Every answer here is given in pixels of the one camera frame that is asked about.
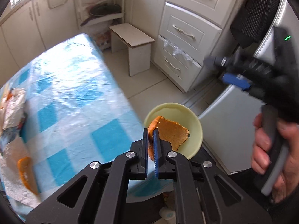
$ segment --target plastic table cover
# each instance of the plastic table cover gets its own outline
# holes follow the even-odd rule
[[[27,92],[28,117],[21,137],[32,157],[42,200],[90,162],[112,161],[142,138],[142,123],[102,53],[85,34],[47,50],[9,83]],[[144,201],[171,190],[170,180],[155,178],[149,158],[148,179],[130,181],[127,202]],[[31,211],[12,198],[9,201],[22,218]]]

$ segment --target hand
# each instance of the hand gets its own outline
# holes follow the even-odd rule
[[[268,135],[262,126],[262,114],[258,114],[254,120],[255,142],[251,155],[251,167],[259,174],[264,174],[270,164],[267,151],[271,148]],[[286,123],[279,120],[277,128],[283,138],[288,140],[290,152],[280,176],[277,178],[272,196],[274,203],[282,201],[297,187],[299,183],[299,128],[296,123]]]

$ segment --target stool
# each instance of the stool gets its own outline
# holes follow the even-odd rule
[[[151,43],[155,40],[131,24],[117,24],[111,30],[111,52],[129,48],[129,76],[150,68]]]

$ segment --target silver screw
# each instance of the silver screw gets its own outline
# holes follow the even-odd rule
[[[93,169],[96,169],[100,166],[100,163],[98,161],[93,161],[91,164],[90,164],[90,167],[93,168]]]
[[[202,164],[204,167],[212,167],[212,163],[210,161],[204,161]]]
[[[222,59],[222,61],[221,61],[221,65],[222,65],[222,66],[225,64],[226,60],[227,60],[226,57],[224,57],[224,58]]]
[[[127,152],[127,153],[126,153],[126,157],[128,157],[128,158],[135,157],[135,155],[136,155],[135,152]]]
[[[173,151],[167,153],[167,155],[168,155],[168,157],[176,157],[177,156],[176,152],[173,152]]]

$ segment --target frying pan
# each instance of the frying pan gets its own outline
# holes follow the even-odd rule
[[[121,6],[114,3],[97,4],[90,9],[89,11],[90,17],[85,19],[80,24],[80,26],[84,26],[92,19],[103,17],[109,14],[114,14],[114,13],[121,13]]]

